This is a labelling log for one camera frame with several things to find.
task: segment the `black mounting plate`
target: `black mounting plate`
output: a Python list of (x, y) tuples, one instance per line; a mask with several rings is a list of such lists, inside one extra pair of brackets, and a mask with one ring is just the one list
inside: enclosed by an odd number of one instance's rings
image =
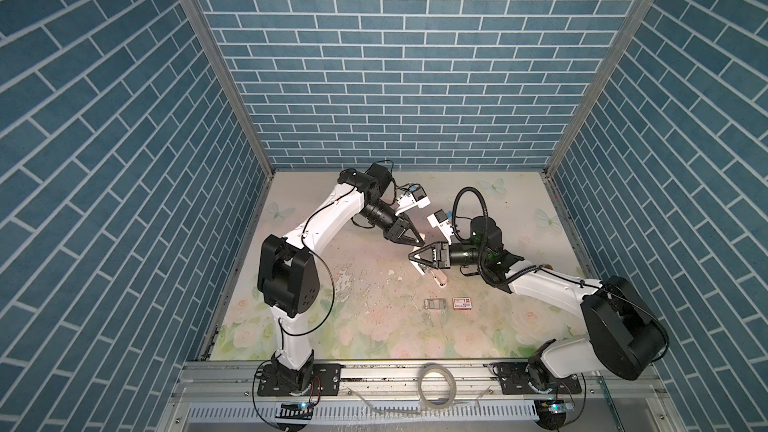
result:
[[(277, 383), (277, 374), (272, 364), (266, 364), (261, 369), (262, 379), (259, 381), (259, 388), (256, 395), (259, 397), (293, 397), (290, 388)], [(311, 379), (314, 377), (320, 379), (322, 395), (327, 397), (339, 395), (339, 383), (341, 381), (341, 364), (314, 364), (312, 366)]]
[[(528, 366), (528, 362), (497, 362), (494, 364), (494, 372), (498, 375), (498, 382), (502, 386), (502, 393), (504, 395), (520, 395), (520, 394), (538, 394), (536, 390), (533, 390), (528, 384), (530, 378), (528, 373), (525, 372), (525, 368)], [(560, 379), (560, 395), (575, 396), (581, 393), (581, 382), (578, 377), (567, 377)]]

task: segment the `red and white box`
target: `red and white box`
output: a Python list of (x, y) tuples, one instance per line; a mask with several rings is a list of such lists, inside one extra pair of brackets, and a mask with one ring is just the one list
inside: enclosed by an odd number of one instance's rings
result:
[(454, 297), (453, 298), (453, 310), (455, 311), (471, 311), (472, 300), (469, 297)]

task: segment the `table surface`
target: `table surface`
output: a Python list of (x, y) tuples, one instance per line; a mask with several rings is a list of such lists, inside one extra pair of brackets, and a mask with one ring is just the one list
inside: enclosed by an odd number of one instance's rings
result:
[[(502, 230), (504, 246), (556, 271), (583, 275), (554, 207), (536, 172), (395, 172), (398, 184), (421, 183), (432, 204), (408, 211), (426, 242), (444, 240), (427, 216), (449, 211), (461, 187), (482, 192), (488, 214)], [(338, 172), (278, 172), (227, 309), (211, 360), (265, 360), (277, 346), (274, 320), (256, 289), (261, 243), (281, 236), (309, 216), (330, 194)], [(465, 194), (459, 216), (480, 215)], [(356, 222), (368, 225), (361, 216)], [(462, 235), (468, 221), (458, 222)], [(412, 250), (385, 240), (378, 228), (347, 223), (322, 256), (336, 282), (336, 304), (328, 321), (310, 336), (318, 359), (516, 358), (527, 357), (551, 338), (585, 333), (584, 322), (536, 299), (506, 294), (479, 276), (445, 270), (439, 288), (408, 261)], [(313, 327), (330, 306), (327, 271), (318, 263), (322, 290), (307, 312)], [(453, 298), (469, 297), (472, 310), (453, 310)], [(428, 298), (444, 298), (446, 310), (425, 310)]]

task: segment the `blue brick wall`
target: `blue brick wall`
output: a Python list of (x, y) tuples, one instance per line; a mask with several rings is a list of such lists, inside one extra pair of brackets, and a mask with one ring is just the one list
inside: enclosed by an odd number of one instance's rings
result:
[(656, 0), (556, 172), (601, 274), (673, 344), (691, 430), (765, 430), (768, 0)]
[(542, 168), (632, 0), (200, 0), (278, 168)]
[(157, 425), (263, 182), (177, 0), (0, 0), (0, 430)]

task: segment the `side wall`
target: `side wall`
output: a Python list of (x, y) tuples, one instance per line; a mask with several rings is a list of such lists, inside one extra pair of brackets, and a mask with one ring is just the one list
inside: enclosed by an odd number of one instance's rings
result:
[(0, 430), (155, 426), (263, 183), (177, 0), (0, 0)]
[(687, 426), (765, 430), (768, 0), (656, 0), (555, 181), (673, 336)]
[(200, 0), (278, 168), (542, 168), (632, 0)]

